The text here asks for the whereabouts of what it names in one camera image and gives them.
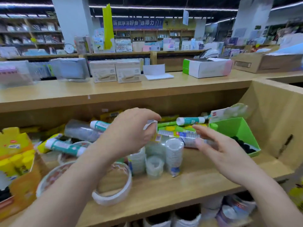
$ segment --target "blue banner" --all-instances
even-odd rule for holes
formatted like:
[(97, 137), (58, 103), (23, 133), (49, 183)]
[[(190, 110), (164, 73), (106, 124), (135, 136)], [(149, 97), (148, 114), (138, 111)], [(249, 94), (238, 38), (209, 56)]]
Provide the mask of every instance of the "blue banner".
[(163, 29), (164, 18), (113, 17), (114, 30), (154, 30)]

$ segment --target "clock face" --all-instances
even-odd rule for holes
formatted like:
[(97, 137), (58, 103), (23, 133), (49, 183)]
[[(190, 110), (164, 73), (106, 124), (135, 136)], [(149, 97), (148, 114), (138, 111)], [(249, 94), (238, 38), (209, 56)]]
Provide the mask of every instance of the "clock face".
[(65, 44), (64, 46), (64, 50), (68, 53), (68, 54), (72, 54), (75, 52), (75, 48), (72, 44)]

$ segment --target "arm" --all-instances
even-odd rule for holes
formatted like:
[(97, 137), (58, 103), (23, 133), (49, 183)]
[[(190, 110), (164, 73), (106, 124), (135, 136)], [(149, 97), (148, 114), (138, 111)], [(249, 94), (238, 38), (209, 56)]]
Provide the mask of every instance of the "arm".
[(138, 152), (156, 132), (156, 124), (143, 131), (147, 120), (161, 117), (148, 109), (121, 113), (101, 137), (38, 198), (11, 227), (72, 227), (110, 165)]
[(244, 186), (255, 199), (268, 227), (299, 227), (303, 215), (279, 184), (269, 177), (237, 144), (221, 133), (202, 126), (193, 126), (201, 137), (215, 141), (216, 147), (196, 139), (196, 145), (232, 182)]

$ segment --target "double-sided tape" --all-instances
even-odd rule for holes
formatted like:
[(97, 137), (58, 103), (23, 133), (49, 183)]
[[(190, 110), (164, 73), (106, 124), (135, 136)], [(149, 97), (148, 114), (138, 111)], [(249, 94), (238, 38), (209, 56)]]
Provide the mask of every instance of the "double-sided tape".
[(112, 167), (114, 168), (119, 168), (119, 170), (123, 170), (123, 172), (128, 175), (128, 179), (127, 182), (125, 184), (125, 186), (123, 187), (123, 189), (121, 191), (119, 191), (117, 194), (114, 194), (112, 196), (109, 197), (103, 197), (101, 196), (96, 190), (93, 191), (92, 197), (95, 200), (96, 203), (98, 203), (99, 205), (102, 206), (111, 206), (114, 204), (117, 204), (121, 201), (123, 201), (129, 191), (131, 190), (131, 170), (130, 168), (124, 164), (124, 163), (119, 163), (119, 162), (115, 162)]

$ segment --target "open white notepad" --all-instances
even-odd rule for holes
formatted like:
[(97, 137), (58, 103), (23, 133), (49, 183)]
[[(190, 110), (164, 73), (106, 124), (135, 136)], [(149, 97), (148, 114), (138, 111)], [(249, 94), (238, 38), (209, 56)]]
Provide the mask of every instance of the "open white notepad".
[(174, 78), (173, 75), (165, 73), (164, 64), (144, 65), (143, 73), (147, 80), (163, 80)]

